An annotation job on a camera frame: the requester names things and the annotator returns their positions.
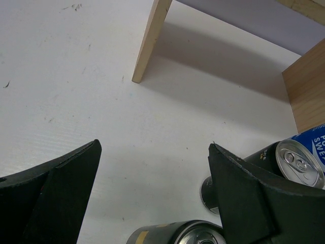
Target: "yellow label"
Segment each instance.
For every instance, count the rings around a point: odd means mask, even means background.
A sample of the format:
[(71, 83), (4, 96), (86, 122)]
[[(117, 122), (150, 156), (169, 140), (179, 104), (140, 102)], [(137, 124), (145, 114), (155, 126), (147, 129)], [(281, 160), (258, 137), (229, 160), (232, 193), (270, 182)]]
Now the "yellow label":
[(168, 226), (168, 224), (166, 224), (166, 225), (157, 225), (156, 228), (166, 227), (166, 226)]
[(140, 235), (138, 236), (138, 239), (136, 241), (136, 244), (143, 244), (144, 239), (146, 238), (147, 234), (149, 233), (149, 231), (142, 231), (140, 233)]

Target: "black can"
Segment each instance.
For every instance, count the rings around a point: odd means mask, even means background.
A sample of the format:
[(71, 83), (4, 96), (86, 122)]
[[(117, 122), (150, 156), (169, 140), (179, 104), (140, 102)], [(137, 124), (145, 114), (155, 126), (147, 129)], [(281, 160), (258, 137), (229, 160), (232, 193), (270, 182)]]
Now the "black can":
[[(284, 177), (278, 166), (276, 159), (276, 148), (279, 142), (275, 142), (255, 153), (246, 157), (246, 162), (255, 164), (265, 170), (268, 170), (278, 176)], [(219, 214), (219, 203), (216, 195), (216, 188), (213, 184), (211, 176), (206, 178), (201, 186), (200, 195), (204, 206), (213, 212)]]
[(203, 181), (200, 196), (204, 206), (214, 214), (218, 215), (219, 203), (216, 195), (216, 188), (213, 185), (211, 176)]
[(126, 244), (225, 244), (222, 228), (192, 220), (152, 225), (136, 230)]
[(270, 171), (278, 176), (284, 177), (277, 163), (276, 148), (280, 142), (275, 142), (252, 155), (244, 158), (248, 163), (259, 166), (262, 169)]

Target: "white surface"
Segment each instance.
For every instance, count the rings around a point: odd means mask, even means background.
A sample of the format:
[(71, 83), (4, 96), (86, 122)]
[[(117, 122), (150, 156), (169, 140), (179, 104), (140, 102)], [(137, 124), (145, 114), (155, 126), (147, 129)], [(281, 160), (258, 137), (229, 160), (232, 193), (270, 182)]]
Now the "white surface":
[(125, 244), (158, 223), (220, 224), (199, 197), (208, 146), (244, 157), (295, 134), (280, 74), (299, 56), (173, 2), (135, 84), (152, 1), (62, 10), (72, 4), (0, 3), (0, 176), (98, 138), (103, 153), (78, 243)]

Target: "white wall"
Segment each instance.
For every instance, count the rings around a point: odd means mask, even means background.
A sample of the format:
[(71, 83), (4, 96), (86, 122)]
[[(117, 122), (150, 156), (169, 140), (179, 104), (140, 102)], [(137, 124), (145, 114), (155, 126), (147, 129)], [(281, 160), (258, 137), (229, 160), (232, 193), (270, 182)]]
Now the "white wall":
[(178, 0), (303, 55), (325, 38), (325, 26), (274, 0)]

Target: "can lid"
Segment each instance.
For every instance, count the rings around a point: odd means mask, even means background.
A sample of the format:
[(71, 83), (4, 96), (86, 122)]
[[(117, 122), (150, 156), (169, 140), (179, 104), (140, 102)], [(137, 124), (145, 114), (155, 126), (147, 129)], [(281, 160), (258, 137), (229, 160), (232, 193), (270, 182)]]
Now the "can lid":
[(295, 140), (280, 141), (276, 147), (276, 160), (285, 178), (322, 189), (324, 173), (311, 152)]
[(176, 244), (225, 244), (222, 235), (213, 228), (213, 224), (198, 221), (188, 226), (175, 241)]

